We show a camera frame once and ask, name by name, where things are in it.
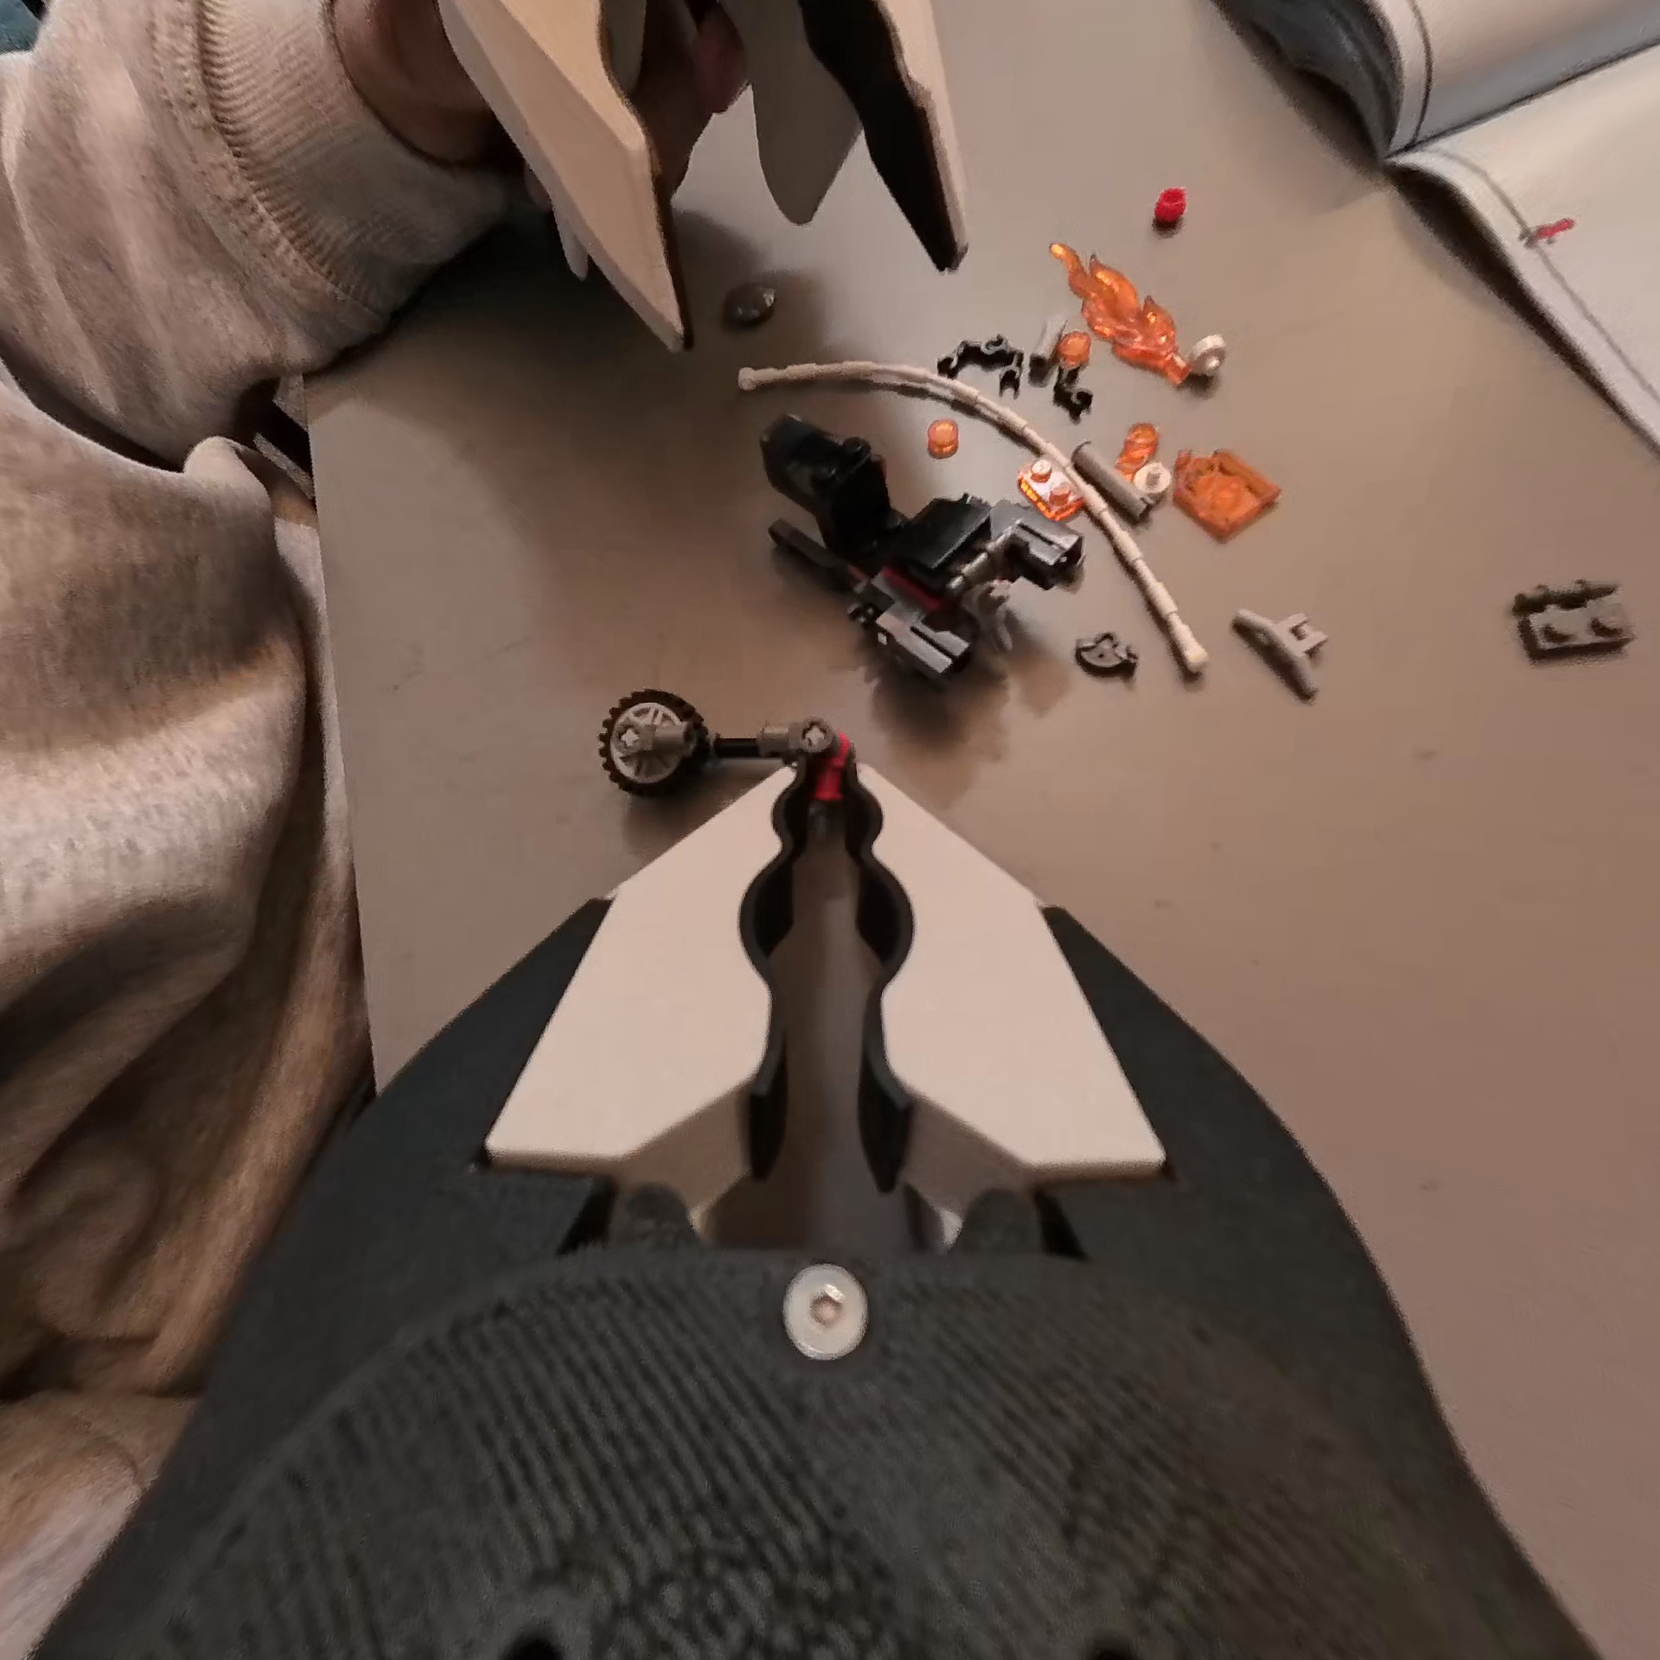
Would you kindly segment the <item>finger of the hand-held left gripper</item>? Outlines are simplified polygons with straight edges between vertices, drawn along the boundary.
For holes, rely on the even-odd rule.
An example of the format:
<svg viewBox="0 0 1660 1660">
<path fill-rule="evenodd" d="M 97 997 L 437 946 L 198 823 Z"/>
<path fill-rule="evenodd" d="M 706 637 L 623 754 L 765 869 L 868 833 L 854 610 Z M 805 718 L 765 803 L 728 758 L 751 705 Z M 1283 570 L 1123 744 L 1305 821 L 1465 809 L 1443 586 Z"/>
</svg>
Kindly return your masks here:
<svg viewBox="0 0 1660 1660">
<path fill-rule="evenodd" d="M 649 5 L 441 1 L 441 15 L 546 197 L 572 270 L 603 272 L 666 347 L 686 349 L 672 187 L 633 98 Z"/>
<path fill-rule="evenodd" d="M 927 3 L 801 1 L 807 44 L 846 92 L 866 149 L 933 264 L 967 254 L 939 35 Z"/>
</svg>

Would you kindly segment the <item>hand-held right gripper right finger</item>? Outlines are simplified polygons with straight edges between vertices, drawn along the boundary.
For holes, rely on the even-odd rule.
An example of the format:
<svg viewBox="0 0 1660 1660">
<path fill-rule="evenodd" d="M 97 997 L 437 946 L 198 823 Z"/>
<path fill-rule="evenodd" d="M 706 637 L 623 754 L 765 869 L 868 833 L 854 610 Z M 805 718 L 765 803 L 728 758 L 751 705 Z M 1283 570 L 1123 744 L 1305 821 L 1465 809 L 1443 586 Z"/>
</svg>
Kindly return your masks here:
<svg viewBox="0 0 1660 1660">
<path fill-rule="evenodd" d="M 1044 902 L 860 762 L 844 843 L 878 965 L 858 1074 L 878 1187 L 959 1226 L 997 1189 L 1157 1175 L 1166 1149 Z"/>
</svg>

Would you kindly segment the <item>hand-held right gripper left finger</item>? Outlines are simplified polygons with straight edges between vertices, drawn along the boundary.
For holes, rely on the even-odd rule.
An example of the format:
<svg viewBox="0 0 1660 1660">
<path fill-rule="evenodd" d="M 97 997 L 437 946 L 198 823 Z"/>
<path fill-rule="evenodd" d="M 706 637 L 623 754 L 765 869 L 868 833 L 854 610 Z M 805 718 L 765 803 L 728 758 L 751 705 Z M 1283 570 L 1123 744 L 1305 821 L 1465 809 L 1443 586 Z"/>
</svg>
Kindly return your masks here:
<svg viewBox="0 0 1660 1660">
<path fill-rule="evenodd" d="M 702 1226 L 783 1147 L 775 954 L 813 764 L 783 764 L 625 880 L 485 1139 L 504 1169 L 672 1189 Z"/>
</svg>

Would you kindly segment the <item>lego wheel fork assembly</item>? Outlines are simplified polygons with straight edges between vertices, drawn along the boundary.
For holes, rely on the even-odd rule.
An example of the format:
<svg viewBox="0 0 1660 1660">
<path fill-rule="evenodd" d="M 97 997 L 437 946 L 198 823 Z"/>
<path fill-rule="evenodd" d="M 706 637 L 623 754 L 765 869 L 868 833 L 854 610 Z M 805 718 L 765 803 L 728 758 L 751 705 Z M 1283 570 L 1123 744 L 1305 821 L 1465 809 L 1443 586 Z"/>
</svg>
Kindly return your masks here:
<svg viewBox="0 0 1660 1660">
<path fill-rule="evenodd" d="M 831 718 L 801 714 L 749 732 L 720 732 L 686 697 L 643 689 L 617 701 L 599 728 L 597 756 L 629 795 L 684 795 L 720 768 L 797 768 L 815 803 L 842 801 L 856 748 Z"/>
</svg>

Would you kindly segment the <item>white instruction booklet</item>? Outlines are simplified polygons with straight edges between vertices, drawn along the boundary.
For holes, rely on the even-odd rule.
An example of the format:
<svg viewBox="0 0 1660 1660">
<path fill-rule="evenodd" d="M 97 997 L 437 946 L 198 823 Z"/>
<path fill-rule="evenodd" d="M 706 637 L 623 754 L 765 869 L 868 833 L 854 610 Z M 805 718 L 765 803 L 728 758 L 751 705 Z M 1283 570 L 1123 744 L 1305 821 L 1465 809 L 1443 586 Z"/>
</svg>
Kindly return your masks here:
<svg viewBox="0 0 1660 1660">
<path fill-rule="evenodd" d="M 1340 90 L 1382 165 L 1439 185 L 1659 444 L 1659 3 L 1242 1 Z"/>
</svg>

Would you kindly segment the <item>person's left forearm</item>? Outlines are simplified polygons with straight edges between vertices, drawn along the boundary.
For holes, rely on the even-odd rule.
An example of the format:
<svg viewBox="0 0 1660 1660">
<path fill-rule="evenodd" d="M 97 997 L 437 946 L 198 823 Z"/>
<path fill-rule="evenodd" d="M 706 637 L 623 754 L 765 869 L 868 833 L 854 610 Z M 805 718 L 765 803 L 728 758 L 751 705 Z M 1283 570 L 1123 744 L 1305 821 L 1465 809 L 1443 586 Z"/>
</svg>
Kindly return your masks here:
<svg viewBox="0 0 1660 1660">
<path fill-rule="evenodd" d="M 493 228 L 508 171 L 374 110 L 334 3 L 52 3 L 4 54 L 4 361 L 180 463 L 372 339 Z"/>
</svg>

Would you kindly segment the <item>large orange lego flame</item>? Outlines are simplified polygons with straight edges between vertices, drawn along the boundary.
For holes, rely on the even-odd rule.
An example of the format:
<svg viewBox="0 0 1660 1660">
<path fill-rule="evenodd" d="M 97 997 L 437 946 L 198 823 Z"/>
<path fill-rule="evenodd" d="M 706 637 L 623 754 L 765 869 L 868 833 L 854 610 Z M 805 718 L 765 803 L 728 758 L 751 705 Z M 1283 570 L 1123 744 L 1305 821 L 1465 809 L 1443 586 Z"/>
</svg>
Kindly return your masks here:
<svg viewBox="0 0 1660 1660">
<path fill-rule="evenodd" d="M 1151 293 L 1141 293 L 1121 270 L 1097 256 L 1081 258 L 1064 240 L 1050 242 L 1050 254 L 1066 268 L 1093 335 L 1107 341 L 1121 361 L 1145 367 L 1170 384 L 1184 384 L 1190 361 L 1180 349 L 1178 325 L 1166 305 Z"/>
</svg>

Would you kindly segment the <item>grey lego pin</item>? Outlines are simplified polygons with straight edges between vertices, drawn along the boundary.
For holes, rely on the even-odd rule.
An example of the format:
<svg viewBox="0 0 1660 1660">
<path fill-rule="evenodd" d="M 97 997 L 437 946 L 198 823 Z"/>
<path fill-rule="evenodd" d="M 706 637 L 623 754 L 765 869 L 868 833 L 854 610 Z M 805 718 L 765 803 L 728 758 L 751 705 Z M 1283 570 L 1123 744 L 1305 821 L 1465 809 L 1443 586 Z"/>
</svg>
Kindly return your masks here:
<svg viewBox="0 0 1660 1660">
<path fill-rule="evenodd" d="M 1151 497 L 1127 477 L 1121 467 L 1093 442 L 1080 442 L 1072 450 L 1070 467 L 1076 477 L 1089 483 L 1113 509 L 1131 523 L 1143 523 L 1151 509 Z"/>
</svg>

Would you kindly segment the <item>black lego motorcycle body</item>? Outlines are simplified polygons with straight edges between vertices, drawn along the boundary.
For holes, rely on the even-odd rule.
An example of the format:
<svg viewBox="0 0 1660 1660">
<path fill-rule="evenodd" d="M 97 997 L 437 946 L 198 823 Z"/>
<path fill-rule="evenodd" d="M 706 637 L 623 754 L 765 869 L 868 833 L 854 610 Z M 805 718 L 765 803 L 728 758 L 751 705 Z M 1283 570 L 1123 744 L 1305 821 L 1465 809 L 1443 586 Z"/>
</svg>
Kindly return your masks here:
<svg viewBox="0 0 1660 1660">
<path fill-rule="evenodd" d="M 1010 647 L 1014 588 L 1074 590 L 1083 580 L 1083 535 L 1028 507 L 971 491 L 896 507 L 864 438 L 785 414 L 761 432 L 761 463 L 779 495 L 815 521 L 813 531 L 773 521 L 775 548 L 840 592 L 886 659 L 931 683 Z"/>
</svg>

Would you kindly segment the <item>orange transparent lego slope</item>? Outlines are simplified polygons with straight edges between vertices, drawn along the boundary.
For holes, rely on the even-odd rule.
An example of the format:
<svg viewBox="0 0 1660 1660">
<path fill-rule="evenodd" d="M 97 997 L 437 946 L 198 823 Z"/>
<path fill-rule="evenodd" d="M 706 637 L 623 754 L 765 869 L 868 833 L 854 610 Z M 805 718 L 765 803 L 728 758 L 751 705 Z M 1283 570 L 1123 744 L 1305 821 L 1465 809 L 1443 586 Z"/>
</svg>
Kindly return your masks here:
<svg viewBox="0 0 1660 1660">
<path fill-rule="evenodd" d="M 1230 448 L 1176 456 L 1172 501 L 1220 542 L 1255 523 L 1281 497 L 1267 473 Z"/>
</svg>

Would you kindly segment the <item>dark grey lego plate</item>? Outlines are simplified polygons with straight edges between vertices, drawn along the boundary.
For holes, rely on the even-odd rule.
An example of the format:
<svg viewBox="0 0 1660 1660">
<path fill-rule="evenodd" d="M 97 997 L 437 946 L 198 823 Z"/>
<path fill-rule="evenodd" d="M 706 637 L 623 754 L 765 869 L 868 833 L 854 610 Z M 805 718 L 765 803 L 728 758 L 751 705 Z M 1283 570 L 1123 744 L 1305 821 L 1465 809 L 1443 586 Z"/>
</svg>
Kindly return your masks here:
<svg viewBox="0 0 1660 1660">
<path fill-rule="evenodd" d="M 1512 600 L 1516 629 L 1534 659 L 1607 653 L 1635 641 L 1621 584 L 1579 578 L 1564 586 L 1540 584 Z"/>
</svg>

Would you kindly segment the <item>person's left hand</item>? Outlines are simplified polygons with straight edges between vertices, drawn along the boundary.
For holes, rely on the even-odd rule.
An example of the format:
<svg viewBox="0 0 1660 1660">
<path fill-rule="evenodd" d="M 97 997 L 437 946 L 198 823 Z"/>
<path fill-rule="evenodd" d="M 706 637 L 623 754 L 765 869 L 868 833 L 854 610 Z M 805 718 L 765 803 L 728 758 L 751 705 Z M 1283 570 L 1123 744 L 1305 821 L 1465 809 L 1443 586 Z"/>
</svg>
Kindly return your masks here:
<svg viewBox="0 0 1660 1660">
<path fill-rule="evenodd" d="M 453 50 L 435 1 L 336 1 L 333 19 L 346 74 L 410 147 L 441 163 L 497 171 L 518 159 Z M 700 135 L 748 78 L 740 31 L 720 3 L 647 3 L 635 106 L 670 193 Z"/>
</svg>

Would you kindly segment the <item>light grey lego bracket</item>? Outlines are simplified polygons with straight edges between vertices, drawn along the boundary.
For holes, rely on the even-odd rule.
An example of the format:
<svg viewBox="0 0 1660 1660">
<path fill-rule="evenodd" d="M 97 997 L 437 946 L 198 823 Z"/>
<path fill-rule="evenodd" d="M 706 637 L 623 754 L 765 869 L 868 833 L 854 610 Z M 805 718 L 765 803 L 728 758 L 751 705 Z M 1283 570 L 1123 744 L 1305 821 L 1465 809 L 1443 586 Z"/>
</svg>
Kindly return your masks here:
<svg viewBox="0 0 1660 1660">
<path fill-rule="evenodd" d="M 1309 614 L 1297 612 L 1273 618 L 1242 608 L 1232 623 L 1301 699 L 1319 697 L 1317 657 L 1327 645 L 1329 633 L 1319 629 Z"/>
</svg>

